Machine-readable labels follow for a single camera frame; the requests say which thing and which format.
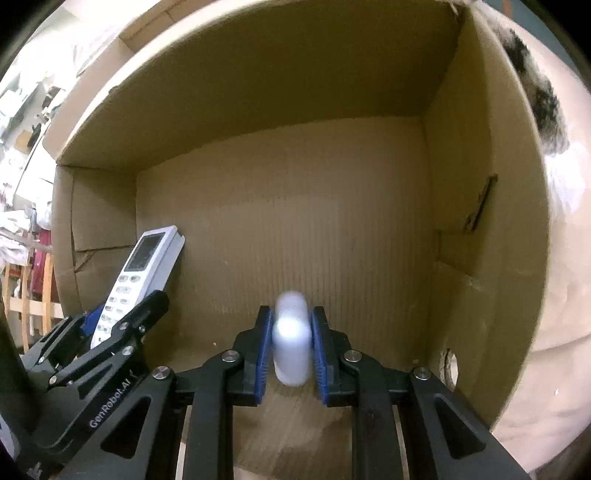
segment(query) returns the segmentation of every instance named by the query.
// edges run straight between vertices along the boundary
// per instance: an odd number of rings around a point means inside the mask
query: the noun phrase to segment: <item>triangular cutout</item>
[[[114,453],[123,458],[133,458],[138,447],[139,436],[150,408],[150,399],[142,398],[122,419],[107,438],[100,444],[105,452]]]
[[[435,399],[435,410],[452,458],[460,459],[484,450],[485,444],[442,398]]]

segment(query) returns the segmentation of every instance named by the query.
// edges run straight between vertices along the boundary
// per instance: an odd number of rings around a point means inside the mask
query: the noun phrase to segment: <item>white capsule-shaped object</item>
[[[301,293],[286,291],[277,298],[272,339],[279,381],[289,387],[306,383],[311,371],[312,328],[308,304]]]

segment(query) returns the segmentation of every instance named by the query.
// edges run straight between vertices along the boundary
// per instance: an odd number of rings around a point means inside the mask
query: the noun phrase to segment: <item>white plastic bottle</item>
[[[301,293],[286,291],[277,298],[272,338],[279,381],[289,387],[306,383],[311,371],[312,329],[308,305]]]

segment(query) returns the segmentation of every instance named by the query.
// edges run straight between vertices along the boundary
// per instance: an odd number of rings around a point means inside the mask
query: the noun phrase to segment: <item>white object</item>
[[[290,387],[306,383],[310,378],[312,329],[308,305],[301,293],[286,291],[277,298],[272,339],[279,381]]]
[[[109,293],[90,348],[107,340],[115,323],[144,297],[164,288],[184,241],[174,225],[142,234]]]

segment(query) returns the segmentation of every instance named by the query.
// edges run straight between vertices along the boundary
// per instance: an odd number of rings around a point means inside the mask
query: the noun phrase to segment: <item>metal bolt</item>
[[[359,362],[363,357],[361,352],[358,352],[357,350],[347,350],[343,356],[345,357],[345,360],[352,364]]]
[[[429,380],[431,378],[431,371],[427,367],[417,367],[413,370],[413,373],[419,380]]]
[[[168,367],[156,367],[152,370],[152,376],[156,380],[165,380],[170,375],[170,369]]]
[[[224,360],[225,362],[228,362],[228,363],[235,362],[239,358],[240,358],[240,354],[235,350],[226,350],[222,354],[222,360]]]

